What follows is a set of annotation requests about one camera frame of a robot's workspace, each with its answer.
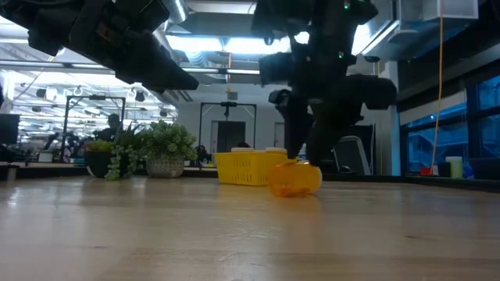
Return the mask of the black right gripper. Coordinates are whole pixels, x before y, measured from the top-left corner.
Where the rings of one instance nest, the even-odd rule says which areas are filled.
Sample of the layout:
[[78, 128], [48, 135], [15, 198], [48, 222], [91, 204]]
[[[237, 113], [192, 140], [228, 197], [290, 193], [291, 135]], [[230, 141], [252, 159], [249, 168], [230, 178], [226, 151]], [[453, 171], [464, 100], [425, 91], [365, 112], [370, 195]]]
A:
[[[270, 93], [269, 102], [284, 117], [287, 157], [296, 158], [306, 141], [309, 163], [319, 166], [330, 157], [342, 134], [360, 120], [363, 106], [386, 110], [395, 104], [396, 98], [397, 87], [388, 78], [355, 74], [321, 90], [275, 90]], [[310, 112], [319, 114], [314, 123]]]

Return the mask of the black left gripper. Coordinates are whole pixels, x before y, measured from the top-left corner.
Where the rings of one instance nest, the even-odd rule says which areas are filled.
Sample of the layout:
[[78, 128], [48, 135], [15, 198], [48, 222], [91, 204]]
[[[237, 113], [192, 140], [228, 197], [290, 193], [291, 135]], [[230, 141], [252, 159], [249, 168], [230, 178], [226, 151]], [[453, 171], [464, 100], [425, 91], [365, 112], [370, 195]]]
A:
[[178, 66], [153, 36], [170, 12], [161, 0], [31, 2], [28, 44], [49, 55], [65, 47], [149, 90], [196, 90], [198, 81]]

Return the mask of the orange pill bottle white cap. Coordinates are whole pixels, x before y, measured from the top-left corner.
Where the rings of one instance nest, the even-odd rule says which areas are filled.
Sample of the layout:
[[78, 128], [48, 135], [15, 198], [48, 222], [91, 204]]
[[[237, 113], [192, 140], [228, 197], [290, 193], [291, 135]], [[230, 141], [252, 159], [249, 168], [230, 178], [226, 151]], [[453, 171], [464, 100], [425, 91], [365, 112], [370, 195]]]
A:
[[267, 177], [270, 192], [277, 197], [299, 197], [314, 194], [323, 182], [319, 167], [307, 160], [274, 166]]

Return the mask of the yellow plastic basket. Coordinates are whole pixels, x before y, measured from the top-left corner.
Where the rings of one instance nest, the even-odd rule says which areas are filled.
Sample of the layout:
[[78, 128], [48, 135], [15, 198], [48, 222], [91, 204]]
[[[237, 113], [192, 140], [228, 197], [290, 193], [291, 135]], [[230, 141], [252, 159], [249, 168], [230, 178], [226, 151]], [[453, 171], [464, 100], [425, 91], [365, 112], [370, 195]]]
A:
[[273, 167], [295, 162], [274, 151], [221, 152], [213, 156], [220, 183], [247, 186], [265, 186]]

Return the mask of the black office chair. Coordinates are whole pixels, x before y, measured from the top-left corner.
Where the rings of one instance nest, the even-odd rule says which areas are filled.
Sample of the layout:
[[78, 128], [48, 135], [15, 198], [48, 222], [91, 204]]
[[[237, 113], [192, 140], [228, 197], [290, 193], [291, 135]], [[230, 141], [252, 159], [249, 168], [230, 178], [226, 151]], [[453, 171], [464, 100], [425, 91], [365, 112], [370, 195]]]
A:
[[370, 176], [372, 174], [362, 140], [357, 136], [342, 137], [332, 150], [339, 173]]

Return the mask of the person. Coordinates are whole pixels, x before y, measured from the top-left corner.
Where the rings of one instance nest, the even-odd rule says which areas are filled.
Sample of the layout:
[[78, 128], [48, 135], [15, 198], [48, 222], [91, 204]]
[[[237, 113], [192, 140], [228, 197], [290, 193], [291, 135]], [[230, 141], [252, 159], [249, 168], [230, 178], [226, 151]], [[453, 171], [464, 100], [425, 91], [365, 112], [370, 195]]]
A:
[[120, 121], [120, 117], [116, 113], [108, 116], [107, 123], [109, 126], [108, 128], [100, 131], [95, 131], [95, 138], [97, 140], [113, 142], [116, 133], [121, 131], [123, 126]]

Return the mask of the bushy plant in speckled pot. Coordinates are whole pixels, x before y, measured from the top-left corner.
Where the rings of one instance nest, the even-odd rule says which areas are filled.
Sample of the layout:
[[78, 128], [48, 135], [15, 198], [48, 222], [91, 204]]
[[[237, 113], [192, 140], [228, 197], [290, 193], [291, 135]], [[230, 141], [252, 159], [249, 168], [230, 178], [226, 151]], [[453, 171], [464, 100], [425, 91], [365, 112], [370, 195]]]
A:
[[178, 123], [153, 122], [138, 134], [138, 138], [146, 171], [152, 178], [180, 177], [185, 162], [197, 158], [196, 138]]

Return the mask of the trailing succulent in dark pot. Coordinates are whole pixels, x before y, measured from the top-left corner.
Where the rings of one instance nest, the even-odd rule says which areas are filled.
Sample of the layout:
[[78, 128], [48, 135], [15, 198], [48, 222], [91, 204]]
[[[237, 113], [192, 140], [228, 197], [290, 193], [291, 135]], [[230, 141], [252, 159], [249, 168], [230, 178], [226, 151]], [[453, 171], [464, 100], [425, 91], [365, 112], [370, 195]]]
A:
[[88, 172], [96, 178], [108, 181], [120, 180], [131, 176], [138, 163], [139, 125], [131, 124], [116, 133], [113, 142], [90, 140], [85, 143], [84, 163]]

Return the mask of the pale green cup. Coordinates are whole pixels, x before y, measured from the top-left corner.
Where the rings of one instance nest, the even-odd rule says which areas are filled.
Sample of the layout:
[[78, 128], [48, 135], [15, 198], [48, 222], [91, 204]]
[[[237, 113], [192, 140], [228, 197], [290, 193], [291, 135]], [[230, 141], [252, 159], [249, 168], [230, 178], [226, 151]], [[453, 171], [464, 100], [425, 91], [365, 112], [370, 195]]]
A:
[[450, 177], [463, 178], [463, 158], [461, 156], [447, 156], [445, 161], [450, 164]]

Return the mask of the black monitor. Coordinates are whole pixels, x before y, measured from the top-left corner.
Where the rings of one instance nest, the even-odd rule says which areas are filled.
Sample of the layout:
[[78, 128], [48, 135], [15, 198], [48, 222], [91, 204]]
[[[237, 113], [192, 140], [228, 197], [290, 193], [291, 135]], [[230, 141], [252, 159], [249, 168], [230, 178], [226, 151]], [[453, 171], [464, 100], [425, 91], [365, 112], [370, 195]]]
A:
[[0, 144], [16, 144], [20, 115], [0, 114]]

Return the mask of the black aluminium table frame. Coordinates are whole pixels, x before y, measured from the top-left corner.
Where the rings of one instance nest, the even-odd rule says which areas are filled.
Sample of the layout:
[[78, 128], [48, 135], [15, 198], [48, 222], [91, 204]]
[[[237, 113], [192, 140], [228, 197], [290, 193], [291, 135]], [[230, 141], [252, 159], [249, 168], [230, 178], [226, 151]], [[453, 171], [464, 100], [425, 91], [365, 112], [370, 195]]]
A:
[[[7, 180], [15, 172], [16, 179], [41, 179], [53, 177], [90, 176], [83, 166], [59, 163], [23, 162], [7, 164], [0, 162], [0, 181]], [[327, 174], [324, 181], [360, 183], [410, 183], [432, 187], [447, 187], [460, 190], [475, 190], [500, 194], [500, 180], [461, 180], [435, 176], [358, 176], [353, 174]]]

